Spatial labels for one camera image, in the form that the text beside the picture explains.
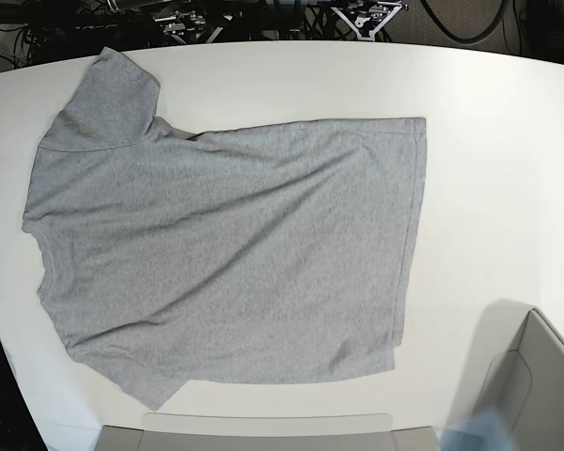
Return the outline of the grey T-shirt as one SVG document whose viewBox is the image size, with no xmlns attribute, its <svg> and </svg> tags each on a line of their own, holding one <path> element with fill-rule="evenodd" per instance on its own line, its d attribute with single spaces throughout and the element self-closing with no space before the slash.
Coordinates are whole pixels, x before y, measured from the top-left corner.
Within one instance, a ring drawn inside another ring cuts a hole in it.
<svg viewBox="0 0 564 451">
<path fill-rule="evenodd" d="M 104 49 L 39 142 L 22 229 L 68 355 L 156 410 L 188 381 L 393 369 L 426 178 L 419 117 L 186 137 Z"/>
</svg>

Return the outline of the grey tray bottom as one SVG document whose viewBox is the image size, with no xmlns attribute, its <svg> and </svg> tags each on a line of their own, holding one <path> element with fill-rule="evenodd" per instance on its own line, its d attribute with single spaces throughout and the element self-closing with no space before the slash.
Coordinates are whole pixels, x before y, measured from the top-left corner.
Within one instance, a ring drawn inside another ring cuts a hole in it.
<svg viewBox="0 0 564 451">
<path fill-rule="evenodd" d="M 140 428 L 104 426 L 97 450 L 438 450 L 431 427 L 392 428 L 386 413 L 222 417 L 147 413 Z"/>
</svg>

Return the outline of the grey box right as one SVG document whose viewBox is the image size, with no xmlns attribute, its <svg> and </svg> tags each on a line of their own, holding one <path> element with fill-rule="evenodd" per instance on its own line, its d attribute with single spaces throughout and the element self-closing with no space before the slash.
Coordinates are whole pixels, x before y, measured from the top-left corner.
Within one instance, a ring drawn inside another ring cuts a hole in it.
<svg viewBox="0 0 564 451">
<path fill-rule="evenodd" d="M 476 413 L 497 409 L 518 450 L 564 450 L 564 338 L 531 310 L 513 350 L 493 358 Z"/>
</svg>

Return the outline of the blue blurred object corner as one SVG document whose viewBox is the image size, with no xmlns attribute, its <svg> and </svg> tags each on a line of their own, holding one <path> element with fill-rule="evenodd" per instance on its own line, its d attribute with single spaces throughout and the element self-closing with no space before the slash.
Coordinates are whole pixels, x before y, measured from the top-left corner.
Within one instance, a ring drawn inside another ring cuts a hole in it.
<svg viewBox="0 0 564 451">
<path fill-rule="evenodd" d="M 466 421 L 438 433 L 441 450 L 512 451 L 519 447 L 510 437 L 508 424 L 497 409 L 476 413 Z"/>
</svg>

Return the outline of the metal frame bracket background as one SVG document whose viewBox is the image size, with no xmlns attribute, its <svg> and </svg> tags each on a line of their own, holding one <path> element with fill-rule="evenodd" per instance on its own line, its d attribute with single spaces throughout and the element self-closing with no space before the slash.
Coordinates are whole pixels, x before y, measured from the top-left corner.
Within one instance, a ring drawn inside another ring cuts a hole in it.
<svg viewBox="0 0 564 451">
<path fill-rule="evenodd" d="M 374 42 L 401 11 L 403 1 L 340 1 L 331 10 L 354 32 L 358 41 Z"/>
</svg>

